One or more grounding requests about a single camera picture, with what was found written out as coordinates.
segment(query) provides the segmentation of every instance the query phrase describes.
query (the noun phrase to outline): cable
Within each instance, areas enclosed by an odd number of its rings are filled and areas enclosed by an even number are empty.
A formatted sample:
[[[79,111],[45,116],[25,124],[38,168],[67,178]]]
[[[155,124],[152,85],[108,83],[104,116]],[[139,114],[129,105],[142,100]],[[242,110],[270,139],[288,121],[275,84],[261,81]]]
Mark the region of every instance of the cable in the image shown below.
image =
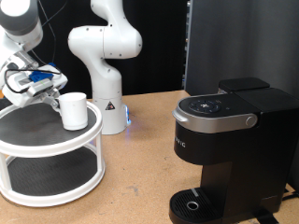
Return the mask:
[[[60,75],[60,74],[61,74],[61,72],[60,72],[60,73],[57,73],[57,72],[51,72],[51,71],[46,71],[46,70],[37,70],[37,69],[8,69],[8,70],[5,72],[5,74],[4,74],[4,81],[5,81],[6,85],[7,85],[7,87],[8,87],[11,91],[13,91],[13,92],[15,92],[15,93],[18,93],[18,94],[22,94],[22,93],[27,92],[27,91],[29,90],[30,87],[27,87],[26,89],[23,89],[23,90],[21,90],[21,91],[15,91],[15,90],[13,90],[13,89],[9,86],[9,84],[8,84],[8,82],[7,82],[7,72],[10,72],[10,71],[11,71],[11,72],[43,72],[43,73],[56,74],[56,75]]]
[[[46,14],[45,9],[43,8],[43,5],[41,4],[41,1],[38,0],[38,3],[39,3],[41,9],[42,9],[43,12],[44,12],[44,15],[45,15],[45,17],[46,17],[46,20],[48,21],[48,16],[47,16],[47,14]],[[55,33],[54,33],[54,31],[53,31],[53,29],[52,29],[50,23],[49,23],[49,28],[50,28],[50,30],[51,30],[51,32],[52,32],[52,34],[53,34],[53,37],[54,37],[54,50],[53,50],[53,57],[52,57],[52,62],[54,63],[54,58],[55,58],[55,53],[56,53],[56,35],[55,35]]]
[[[67,4],[67,2],[68,2],[68,0],[65,0],[65,3],[64,3],[64,5],[51,17],[51,18],[49,18],[42,26],[45,26],[50,20],[52,20],[58,13],[60,13],[63,9],[64,9],[64,7],[66,6],[66,4]]]
[[[283,197],[282,201],[286,201],[286,200],[289,200],[289,199],[292,199],[292,198],[299,198],[298,191],[294,191],[291,195]]]
[[[37,57],[37,59],[38,59],[39,61],[41,61],[43,64],[47,65],[46,63],[44,63],[44,61],[42,61],[42,60],[37,56],[37,54],[36,54],[33,50],[31,50],[31,51],[34,53],[34,55]]]

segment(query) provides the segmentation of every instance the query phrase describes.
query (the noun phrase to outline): black mesh surface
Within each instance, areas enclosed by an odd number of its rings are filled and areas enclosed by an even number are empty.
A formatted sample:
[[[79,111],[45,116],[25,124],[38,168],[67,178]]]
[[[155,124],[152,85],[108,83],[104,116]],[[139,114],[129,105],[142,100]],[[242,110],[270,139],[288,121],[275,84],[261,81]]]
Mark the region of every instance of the black mesh surface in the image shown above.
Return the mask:
[[[88,109],[88,125],[78,131],[64,129],[62,118],[50,105],[28,105],[0,119],[0,140],[12,145],[41,147],[66,142],[89,131],[96,116]]]
[[[11,187],[30,196],[68,192],[96,174],[96,161],[96,155],[86,147],[47,158],[16,158],[8,166]]]
[[[195,192],[197,196],[190,189],[183,190],[171,198],[170,208],[175,216],[190,223],[206,223],[220,218],[220,214],[205,193],[200,188],[195,189]]]
[[[5,109],[9,105],[11,105],[11,102],[8,99],[0,99],[0,110]]]

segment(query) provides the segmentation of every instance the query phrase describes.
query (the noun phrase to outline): black panel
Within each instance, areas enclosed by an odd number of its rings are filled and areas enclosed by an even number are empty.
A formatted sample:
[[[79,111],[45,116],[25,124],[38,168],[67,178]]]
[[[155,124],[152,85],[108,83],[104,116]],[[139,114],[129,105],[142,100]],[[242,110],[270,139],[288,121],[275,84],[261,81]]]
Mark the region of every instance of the black panel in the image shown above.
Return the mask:
[[[62,7],[62,0],[41,1],[48,17]],[[181,89],[184,74],[183,58],[186,35],[185,0],[123,0],[128,21],[143,38],[143,49],[133,59],[108,60],[122,75],[123,94],[139,94]],[[45,18],[39,9],[42,23]],[[69,50],[67,38],[74,27],[102,25],[107,22],[91,10],[91,1],[72,0],[50,22],[57,39],[54,62],[65,73],[68,83],[64,92],[82,91],[92,98],[92,85],[84,63]],[[44,37],[34,49],[46,63],[51,62],[53,36],[48,25],[43,27]]]
[[[292,168],[289,175],[288,183],[296,190],[299,190],[299,144],[292,161]]]
[[[202,173],[200,187],[222,215],[231,172],[232,163],[223,162],[205,166]]]
[[[65,193],[93,178],[96,161],[96,155],[86,147],[47,158],[16,158],[8,166],[11,187],[30,196]]]
[[[187,92],[258,77],[299,98],[299,1],[192,1]]]

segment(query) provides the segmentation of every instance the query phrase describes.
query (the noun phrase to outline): table surface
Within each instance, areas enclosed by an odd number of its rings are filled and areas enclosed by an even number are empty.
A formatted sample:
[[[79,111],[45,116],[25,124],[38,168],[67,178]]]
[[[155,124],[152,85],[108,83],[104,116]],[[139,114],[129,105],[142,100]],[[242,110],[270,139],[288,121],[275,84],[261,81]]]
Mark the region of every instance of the table surface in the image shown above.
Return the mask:
[[[173,149],[171,111],[187,96],[185,91],[124,96],[132,125],[122,133],[103,135],[107,170],[100,184],[72,203],[47,208],[0,197],[0,223],[171,224],[173,194],[200,186],[202,166],[181,160]],[[298,209],[299,199],[288,200],[275,217],[282,224],[298,223]],[[254,219],[241,223],[258,224]]]

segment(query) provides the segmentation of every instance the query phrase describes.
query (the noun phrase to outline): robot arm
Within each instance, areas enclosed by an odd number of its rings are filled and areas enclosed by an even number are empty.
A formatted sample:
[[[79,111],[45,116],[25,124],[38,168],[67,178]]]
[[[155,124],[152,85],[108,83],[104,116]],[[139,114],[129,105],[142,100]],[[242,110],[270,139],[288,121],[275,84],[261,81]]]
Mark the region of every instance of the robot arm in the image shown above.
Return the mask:
[[[103,115],[103,134],[122,132],[127,126],[121,101],[121,73],[105,59],[136,57],[142,49],[140,33],[126,19],[122,0],[92,0],[92,11],[108,26],[83,26],[68,37],[70,50],[87,66],[93,85],[93,103]]]
[[[3,94],[18,107],[57,96],[55,89],[63,88],[67,78],[53,66],[38,67],[27,54],[43,37],[37,1],[0,1],[0,25],[0,90]],[[45,74],[33,70],[53,74],[44,78]]]

